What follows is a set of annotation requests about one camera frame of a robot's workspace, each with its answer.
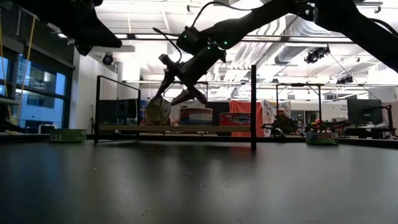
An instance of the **dark table surface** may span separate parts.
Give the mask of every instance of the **dark table surface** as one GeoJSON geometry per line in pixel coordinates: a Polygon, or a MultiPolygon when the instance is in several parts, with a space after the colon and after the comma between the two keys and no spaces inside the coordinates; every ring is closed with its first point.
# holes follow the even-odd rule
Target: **dark table surface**
{"type": "Polygon", "coordinates": [[[8,144],[0,204],[0,223],[397,223],[398,151],[8,144]]]}

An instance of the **computer monitor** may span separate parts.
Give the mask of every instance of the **computer monitor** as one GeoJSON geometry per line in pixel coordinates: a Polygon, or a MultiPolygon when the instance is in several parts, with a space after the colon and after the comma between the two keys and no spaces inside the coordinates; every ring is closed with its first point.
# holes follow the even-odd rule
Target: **computer monitor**
{"type": "Polygon", "coordinates": [[[380,124],[383,122],[381,100],[347,99],[348,121],[351,123],[380,124]]]}

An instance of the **ceiling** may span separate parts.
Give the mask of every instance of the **ceiling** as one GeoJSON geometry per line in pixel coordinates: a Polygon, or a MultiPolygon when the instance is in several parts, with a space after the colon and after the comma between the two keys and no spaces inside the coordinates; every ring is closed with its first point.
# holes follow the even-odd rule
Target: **ceiling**
{"type": "MultiPolygon", "coordinates": [[[[114,33],[148,34],[154,33],[152,28],[156,27],[163,32],[178,34],[183,31],[185,26],[191,25],[201,6],[207,2],[207,0],[104,0],[103,4],[96,8],[96,12],[98,18],[114,33]]],[[[368,17],[384,20],[398,29],[398,19],[395,16],[398,12],[398,2],[396,0],[381,0],[380,2],[382,2],[382,10],[378,14],[374,13],[377,6],[360,7],[359,10],[368,17]]],[[[260,0],[240,0],[233,4],[233,6],[246,9],[261,5],[260,0]]],[[[246,13],[221,6],[210,6],[203,11],[195,27],[198,30],[203,30],[218,21],[239,18],[246,13]]],[[[252,34],[282,35],[293,32],[291,27],[297,26],[296,23],[299,23],[297,20],[291,24],[291,19],[294,17],[288,15],[280,18],[252,34]]],[[[325,30],[321,31],[324,32],[324,35],[341,35],[325,32],[325,30]]],[[[144,80],[163,79],[164,66],[157,59],[160,54],[177,56],[177,51],[167,42],[124,40],[123,44],[135,46],[135,52],[132,54],[135,56],[135,60],[139,61],[141,76],[144,80]]],[[[375,67],[379,61],[355,44],[330,44],[329,46],[331,54],[317,63],[307,64],[304,62],[303,59],[308,54],[307,52],[314,48],[314,46],[308,45],[304,48],[294,48],[296,50],[293,52],[294,54],[288,52],[293,55],[292,59],[286,65],[280,65],[275,64],[274,59],[275,56],[283,52],[283,46],[272,43],[240,43],[227,51],[227,64],[217,63],[209,70],[207,76],[202,77],[202,80],[249,81],[248,70],[245,69],[250,64],[256,63],[259,73],[258,82],[269,82],[273,78],[278,78],[280,82],[283,80],[285,82],[336,83],[339,77],[351,74],[358,83],[369,83],[369,69],[375,67]]],[[[183,60],[188,60],[190,57],[190,55],[184,55],[183,60]]],[[[392,84],[387,80],[374,80],[373,78],[373,81],[392,84]]],[[[151,88],[157,87],[156,84],[151,85],[151,88]]],[[[214,96],[219,95],[219,90],[224,95],[230,95],[232,91],[236,90],[222,86],[211,86],[210,89],[214,96]]]]}

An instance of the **robotic arm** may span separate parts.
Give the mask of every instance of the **robotic arm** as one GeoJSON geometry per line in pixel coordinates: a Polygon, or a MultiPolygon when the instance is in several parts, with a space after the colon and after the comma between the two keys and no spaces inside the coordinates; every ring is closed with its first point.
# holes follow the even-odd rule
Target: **robotic arm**
{"type": "Polygon", "coordinates": [[[248,33],[289,13],[344,34],[398,72],[398,51],[393,48],[398,44],[398,37],[362,15],[353,0],[273,0],[242,18],[227,19],[203,31],[193,26],[186,27],[177,40],[177,46],[192,54],[193,58],[187,62],[173,62],[167,55],[159,57],[167,68],[157,96],[177,76],[187,90],[182,91],[172,105],[193,98],[205,104],[206,97],[194,87],[197,80],[218,60],[225,62],[225,50],[235,46],[248,33]]]}

